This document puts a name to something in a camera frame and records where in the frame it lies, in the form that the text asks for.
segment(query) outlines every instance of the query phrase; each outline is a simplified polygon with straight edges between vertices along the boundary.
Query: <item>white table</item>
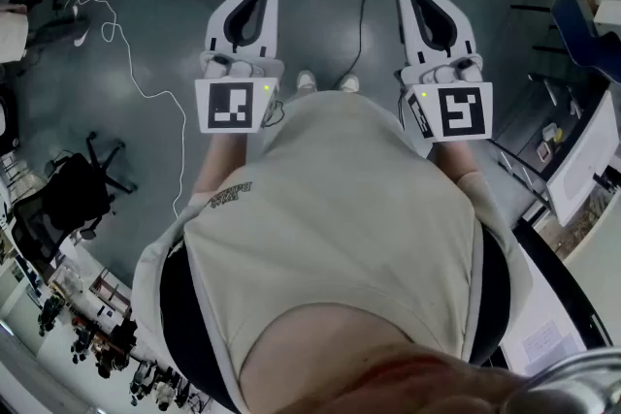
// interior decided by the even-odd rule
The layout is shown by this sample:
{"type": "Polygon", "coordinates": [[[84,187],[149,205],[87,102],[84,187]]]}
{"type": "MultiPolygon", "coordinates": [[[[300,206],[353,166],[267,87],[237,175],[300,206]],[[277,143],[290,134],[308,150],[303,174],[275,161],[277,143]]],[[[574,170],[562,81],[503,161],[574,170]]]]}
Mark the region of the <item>white table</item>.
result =
{"type": "Polygon", "coordinates": [[[584,204],[619,146],[610,90],[605,92],[586,129],[545,186],[561,226],[584,204]]]}
{"type": "Polygon", "coordinates": [[[501,349],[509,370],[533,376],[586,346],[559,298],[530,256],[522,249],[533,277],[533,289],[501,349]]]}

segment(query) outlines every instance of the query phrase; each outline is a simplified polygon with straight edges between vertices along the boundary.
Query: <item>concrete floor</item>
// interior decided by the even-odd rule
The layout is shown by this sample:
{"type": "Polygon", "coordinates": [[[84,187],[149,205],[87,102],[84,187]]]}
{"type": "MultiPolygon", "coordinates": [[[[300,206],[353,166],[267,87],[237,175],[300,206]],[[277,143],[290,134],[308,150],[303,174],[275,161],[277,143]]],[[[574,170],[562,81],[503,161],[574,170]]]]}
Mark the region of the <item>concrete floor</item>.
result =
{"type": "MultiPolygon", "coordinates": [[[[187,113],[186,169],[180,207],[187,202],[209,138],[198,129],[194,80],[200,77],[207,21],[220,0],[108,0],[132,46],[136,79],[147,93],[172,90],[187,113]]],[[[286,64],[285,93],[304,69],[315,71],[328,88],[351,63],[358,48],[361,0],[280,0],[278,56],[286,64]]],[[[526,20],[508,5],[521,0],[453,0],[470,17],[485,58],[485,76],[495,84],[495,124],[503,127],[512,104],[526,92],[530,45],[546,20],[526,20]]],[[[100,5],[82,8],[92,28],[80,48],[56,44],[16,82],[19,102],[20,153],[42,172],[60,149],[84,151],[90,130],[107,143],[127,143],[113,173],[139,184],[139,191],[119,197],[116,216],[108,216],[89,244],[91,253],[124,282],[131,284],[143,248],[174,219],[172,202],[180,173],[180,112],[167,97],[146,101],[128,75],[125,45],[107,44],[99,26],[111,14],[100,5]]],[[[35,12],[47,20],[49,5],[35,12]]],[[[364,21],[364,51],[355,73],[363,94],[396,112],[403,68],[395,0],[369,0],[364,21]]],[[[483,170],[497,194],[507,221],[513,222],[532,197],[495,164],[496,154],[485,143],[475,145],[483,170]]]]}

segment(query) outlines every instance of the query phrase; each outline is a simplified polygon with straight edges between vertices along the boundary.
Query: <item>black and white fiducial marker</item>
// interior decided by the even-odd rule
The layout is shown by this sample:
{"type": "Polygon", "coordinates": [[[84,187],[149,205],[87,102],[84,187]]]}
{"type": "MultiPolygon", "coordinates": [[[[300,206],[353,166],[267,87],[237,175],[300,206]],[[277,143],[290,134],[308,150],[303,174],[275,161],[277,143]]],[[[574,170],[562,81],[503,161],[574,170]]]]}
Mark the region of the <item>black and white fiducial marker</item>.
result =
{"type": "Polygon", "coordinates": [[[213,12],[195,82],[202,133],[257,133],[270,120],[284,72],[277,48],[278,0],[225,0],[213,12]]]}
{"type": "Polygon", "coordinates": [[[483,82],[468,18],[450,0],[399,0],[406,102],[431,142],[488,139],[492,83],[483,82]]]}

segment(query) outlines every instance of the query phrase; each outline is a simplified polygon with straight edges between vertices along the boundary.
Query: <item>person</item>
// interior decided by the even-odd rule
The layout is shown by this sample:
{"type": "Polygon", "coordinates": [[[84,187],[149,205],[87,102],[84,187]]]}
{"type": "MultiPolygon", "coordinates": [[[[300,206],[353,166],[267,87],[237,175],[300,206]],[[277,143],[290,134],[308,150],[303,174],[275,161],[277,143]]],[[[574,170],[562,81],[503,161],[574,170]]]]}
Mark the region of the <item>person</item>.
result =
{"type": "Polygon", "coordinates": [[[113,357],[114,352],[109,349],[104,349],[95,355],[97,372],[104,379],[110,378],[110,373],[113,370],[113,357]]]}
{"type": "Polygon", "coordinates": [[[80,357],[80,361],[86,360],[86,354],[88,354],[88,348],[90,347],[95,334],[97,333],[97,325],[92,321],[86,321],[85,326],[74,327],[74,332],[78,336],[76,341],[71,347],[71,351],[80,357]]]}
{"type": "Polygon", "coordinates": [[[143,383],[138,390],[138,394],[136,394],[136,398],[138,400],[142,400],[143,398],[147,397],[153,390],[153,387],[160,381],[160,378],[161,372],[157,365],[154,365],[153,369],[149,368],[148,374],[147,376],[145,376],[145,379],[143,379],[143,383]]]}
{"type": "Polygon", "coordinates": [[[190,382],[186,382],[185,386],[183,386],[183,388],[181,387],[181,385],[183,384],[183,380],[181,380],[181,383],[179,385],[179,392],[177,393],[177,396],[175,397],[175,404],[177,405],[177,407],[179,409],[181,409],[185,403],[187,402],[187,399],[190,396],[190,382]]]}
{"type": "Polygon", "coordinates": [[[50,332],[54,328],[54,320],[60,314],[63,306],[65,305],[64,299],[56,294],[52,294],[51,297],[46,299],[43,305],[43,310],[39,314],[37,320],[39,321],[39,335],[45,336],[47,332],[50,332]]]}
{"type": "Polygon", "coordinates": [[[139,334],[241,413],[493,412],[523,382],[469,362],[531,290],[517,241],[466,143],[427,160],[358,78],[340,90],[302,72],[249,164],[246,136],[212,136],[136,268],[139,334]]]}
{"type": "Polygon", "coordinates": [[[175,389],[168,382],[160,381],[153,390],[153,399],[157,408],[163,412],[168,410],[174,397],[175,389]]]}
{"type": "Polygon", "coordinates": [[[153,364],[147,363],[145,361],[140,361],[140,363],[138,364],[138,367],[136,368],[136,372],[134,372],[134,377],[132,378],[132,382],[129,385],[129,391],[133,395],[136,395],[140,392],[145,382],[145,378],[147,378],[150,375],[152,368],[153,368],[153,364]]]}

